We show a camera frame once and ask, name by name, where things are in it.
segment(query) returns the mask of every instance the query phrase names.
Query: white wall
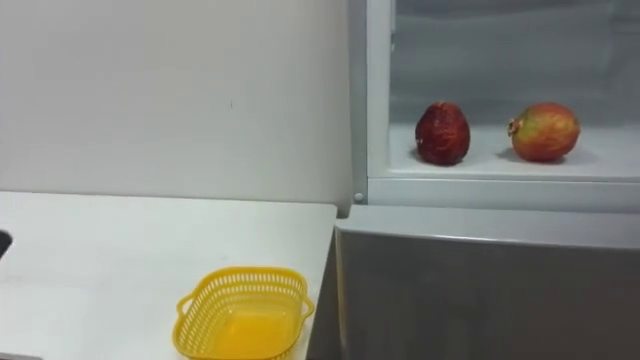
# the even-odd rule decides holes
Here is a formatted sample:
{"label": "white wall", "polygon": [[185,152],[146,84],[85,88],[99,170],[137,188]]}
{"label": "white wall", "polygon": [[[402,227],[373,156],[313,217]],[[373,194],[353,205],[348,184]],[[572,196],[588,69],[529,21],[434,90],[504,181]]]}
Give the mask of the white wall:
{"label": "white wall", "polygon": [[0,0],[0,189],[350,201],[343,0]]}

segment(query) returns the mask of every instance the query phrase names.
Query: white table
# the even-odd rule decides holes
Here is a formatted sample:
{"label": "white table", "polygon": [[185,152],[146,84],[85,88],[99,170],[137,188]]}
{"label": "white table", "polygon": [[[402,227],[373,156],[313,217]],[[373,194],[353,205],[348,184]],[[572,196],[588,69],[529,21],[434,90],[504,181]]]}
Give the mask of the white table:
{"label": "white table", "polygon": [[0,192],[14,237],[0,260],[0,353],[180,359],[175,305],[216,269],[293,268],[317,302],[335,219],[332,205]]}

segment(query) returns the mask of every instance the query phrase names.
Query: red pomegranate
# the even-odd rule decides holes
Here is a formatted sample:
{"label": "red pomegranate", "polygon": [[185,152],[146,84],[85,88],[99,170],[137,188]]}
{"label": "red pomegranate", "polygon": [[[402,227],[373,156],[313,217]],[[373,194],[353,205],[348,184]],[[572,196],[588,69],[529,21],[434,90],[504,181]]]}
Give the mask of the red pomegranate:
{"label": "red pomegranate", "polygon": [[580,124],[573,112],[556,103],[528,107],[509,123],[513,150],[532,162],[554,162],[568,154],[578,142]]}
{"label": "red pomegranate", "polygon": [[467,155],[470,142],[467,119],[462,110],[450,102],[430,105],[416,125],[418,154],[431,164],[459,163]]}

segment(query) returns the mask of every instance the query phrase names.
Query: plastic basket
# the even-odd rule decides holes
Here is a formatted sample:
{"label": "plastic basket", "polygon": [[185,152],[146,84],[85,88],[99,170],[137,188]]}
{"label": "plastic basket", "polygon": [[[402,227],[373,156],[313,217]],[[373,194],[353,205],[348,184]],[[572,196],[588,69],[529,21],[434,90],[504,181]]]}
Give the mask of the plastic basket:
{"label": "plastic basket", "polygon": [[202,279],[177,310],[173,344],[190,359],[281,360],[314,305],[293,270],[232,267]]}

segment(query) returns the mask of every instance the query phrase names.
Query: yellow-green pomegranate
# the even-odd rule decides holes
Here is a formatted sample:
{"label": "yellow-green pomegranate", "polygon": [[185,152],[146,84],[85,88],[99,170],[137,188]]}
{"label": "yellow-green pomegranate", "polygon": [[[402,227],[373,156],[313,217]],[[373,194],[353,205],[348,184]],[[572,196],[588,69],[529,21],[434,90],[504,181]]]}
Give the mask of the yellow-green pomegranate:
{"label": "yellow-green pomegranate", "polygon": [[540,103],[513,119],[508,134],[513,150],[524,160],[554,162],[576,146],[580,123],[566,106]]}

